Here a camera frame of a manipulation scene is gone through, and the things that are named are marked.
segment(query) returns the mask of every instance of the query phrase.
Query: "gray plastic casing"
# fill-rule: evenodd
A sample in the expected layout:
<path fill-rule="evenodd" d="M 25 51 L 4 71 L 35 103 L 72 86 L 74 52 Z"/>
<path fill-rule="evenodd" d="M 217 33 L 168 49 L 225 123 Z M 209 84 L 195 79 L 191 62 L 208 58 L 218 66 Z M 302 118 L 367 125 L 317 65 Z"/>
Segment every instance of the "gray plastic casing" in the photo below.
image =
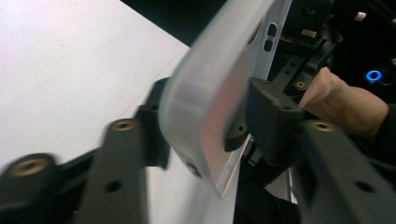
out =
<path fill-rule="evenodd" d="M 229 0 L 168 80 L 160 127 L 184 164 L 218 196 L 248 142 L 224 151 L 224 137 L 246 97 L 248 79 L 267 79 L 291 0 Z M 270 24 L 275 36 L 267 34 Z M 260 25 L 254 40 L 253 37 Z M 273 46 L 263 49 L 266 40 Z"/>

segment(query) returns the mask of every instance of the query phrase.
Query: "blue ring light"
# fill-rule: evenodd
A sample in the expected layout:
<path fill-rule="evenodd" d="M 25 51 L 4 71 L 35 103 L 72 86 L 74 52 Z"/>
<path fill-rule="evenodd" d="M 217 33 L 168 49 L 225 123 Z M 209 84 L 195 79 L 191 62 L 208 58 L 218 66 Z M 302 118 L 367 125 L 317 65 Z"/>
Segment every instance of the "blue ring light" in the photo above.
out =
<path fill-rule="evenodd" d="M 382 78 L 382 73 L 378 70 L 371 70 L 366 74 L 366 79 L 371 82 L 376 82 Z"/>

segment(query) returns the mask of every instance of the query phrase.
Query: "white tabletop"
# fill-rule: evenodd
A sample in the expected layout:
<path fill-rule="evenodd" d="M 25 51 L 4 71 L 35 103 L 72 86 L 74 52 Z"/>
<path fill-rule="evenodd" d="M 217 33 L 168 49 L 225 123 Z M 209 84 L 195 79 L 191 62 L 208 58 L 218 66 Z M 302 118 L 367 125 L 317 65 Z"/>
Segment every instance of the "white tabletop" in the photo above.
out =
<path fill-rule="evenodd" d="M 117 0 L 0 0 L 0 166 L 100 146 L 187 51 Z M 148 168 L 150 223 L 232 223 L 236 179 L 220 200 L 170 159 L 166 172 Z"/>

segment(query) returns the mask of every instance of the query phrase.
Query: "white surface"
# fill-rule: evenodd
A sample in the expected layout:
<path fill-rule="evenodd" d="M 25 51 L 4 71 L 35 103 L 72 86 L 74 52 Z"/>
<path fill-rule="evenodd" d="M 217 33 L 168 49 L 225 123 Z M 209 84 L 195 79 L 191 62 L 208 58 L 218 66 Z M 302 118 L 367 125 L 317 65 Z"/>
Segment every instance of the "white surface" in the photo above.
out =
<path fill-rule="evenodd" d="M 0 0 L 1 167 L 35 152 L 65 162 L 98 146 L 187 50 L 116 0 Z M 174 153 L 168 171 L 148 176 L 150 223 L 232 222 L 236 180 L 220 201 Z"/>

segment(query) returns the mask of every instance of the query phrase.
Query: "blue light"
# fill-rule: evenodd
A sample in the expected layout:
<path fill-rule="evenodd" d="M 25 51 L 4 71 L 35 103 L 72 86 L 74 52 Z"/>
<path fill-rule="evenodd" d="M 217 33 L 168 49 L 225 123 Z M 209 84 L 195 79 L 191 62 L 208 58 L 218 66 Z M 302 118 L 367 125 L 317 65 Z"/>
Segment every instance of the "blue light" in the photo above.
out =
<path fill-rule="evenodd" d="M 382 73 L 378 70 L 371 70 L 366 74 L 366 79 L 371 82 L 376 82 L 382 78 Z"/>

